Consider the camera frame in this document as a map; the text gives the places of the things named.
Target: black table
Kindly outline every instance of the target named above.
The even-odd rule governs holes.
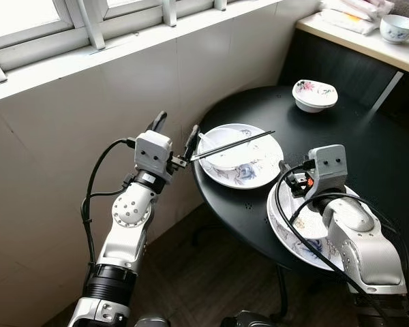
[[[308,150],[328,144],[346,147],[347,185],[398,222],[409,247],[409,136],[380,113],[340,97],[333,109],[318,114],[299,110],[290,87],[262,87],[230,96],[210,110],[202,132],[227,123],[275,130],[284,159],[301,163]],[[196,161],[198,188],[215,214],[238,238],[288,269],[331,275],[296,258],[274,235],[267,220],[267,195],[276,182],[252,190],[230,189],[209,178]]]

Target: black chopstick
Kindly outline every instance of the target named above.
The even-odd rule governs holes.
[[[239,140],[239,141],[236,141],[236,142],[233,142],[233,143],[229,143],[229,144],[226,144],[226,145],[223,145],[223,146],[219,146],[219,147],[217,147],[217,148],[215,148],[215,149],[212,149],[212,150],[209,150],[209,151],[205,151],[205,152],[203,152],[203,153],[201,153],[201,154],[199,154],[199,155],[193,155],[193,156],[191,157],[190,161],[195,161],[195,160],[203,159],[203,158],[208,157],[208,156],[210,156],[210,155],[214,155],[214,154],[216,154],[216,153],[220,153],[220,152],[222,152],[222,151],[231,149],[231,148],[233,148],[233,147],[235,147],[235,146],[244,144],[244,143],[246,143],[246,142],[255,140],[255,139],[257,139],[257,138],[261,138],[261,137],[263,137],[263,136],[272,134],[272,133],[274,133],[274,132],[275,132],[275,131],[264,131],[263,133],[257,134],[257,135],[255,135],[255,136],[251,136],[251,137],[245,138],[245,139],[243,139],[243,140]]]

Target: white bowl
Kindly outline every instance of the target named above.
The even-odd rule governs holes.
[[[389,43],[402,43],[409,39],[409,18],[399,15],[383,16],[380,34]]]
[[[216,127],[205,134],[211,139],[216,147],[230,144],[247,138],[241,131],[226,127]],[[209,143],[200,141],[198,152],[214,149]],[[249,151],[249,142],[240,144],[234,148],[210,155],[206,160],[218,170],[234,170],[236,167],[253,160],[253,152]]]
[[[303,111],[316,113],[333,107],[338,101],[336,89],[314,80],[300,80],[292,88],[295,104]]]

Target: tiled floor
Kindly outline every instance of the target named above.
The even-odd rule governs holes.
[[[218,327],[221,320],[248,309],[269,315],[279,309],[273,263],[236,240],[225,229],[202,234],[191,245],[193,231],[217,219],[205,206],[153,242],[146,253],[132,298],[128,326],[145,313],[161,313],[172,327]],[[286,271],[289,312],[282,326],[356,326],[345,285],[325,284],[311,294],[313,277]],[[64,327],[73,312],[66,309],[44,327]]]

